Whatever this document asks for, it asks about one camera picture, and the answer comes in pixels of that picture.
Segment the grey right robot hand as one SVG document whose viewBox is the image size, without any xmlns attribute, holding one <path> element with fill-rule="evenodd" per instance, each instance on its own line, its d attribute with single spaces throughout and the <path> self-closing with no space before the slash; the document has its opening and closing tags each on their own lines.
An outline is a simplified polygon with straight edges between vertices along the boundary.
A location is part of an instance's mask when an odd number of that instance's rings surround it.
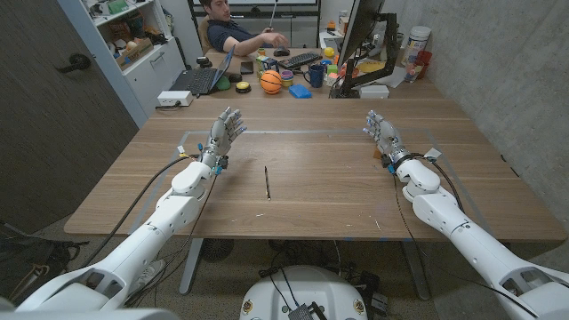
<svg viewBox="0 0 569 320">
<path fill-rule="evenodd" d="M 390 121 L 370 110 L 366 116 L 366 122 L 368 127 L 363 131 L 375 141 L 384 168 L 391 166 L 396 170 L 404 161 L 413 158 L 405 148 L 398 129 Z"/>
</svg>

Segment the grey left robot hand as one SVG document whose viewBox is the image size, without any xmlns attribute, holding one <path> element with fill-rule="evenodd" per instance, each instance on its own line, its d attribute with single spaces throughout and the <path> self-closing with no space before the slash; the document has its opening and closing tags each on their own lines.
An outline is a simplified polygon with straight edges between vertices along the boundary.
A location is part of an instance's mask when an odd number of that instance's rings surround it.
<svg viewBox="0 0 569 320">
<path fill-rule="evenodd" d="M 241 120 L 241 110 L 227 107 L 212 123 L 199 162 L 214 168 L 227 155 L 232 143 L 246 131 L 247 126 Z"/>
</svg>

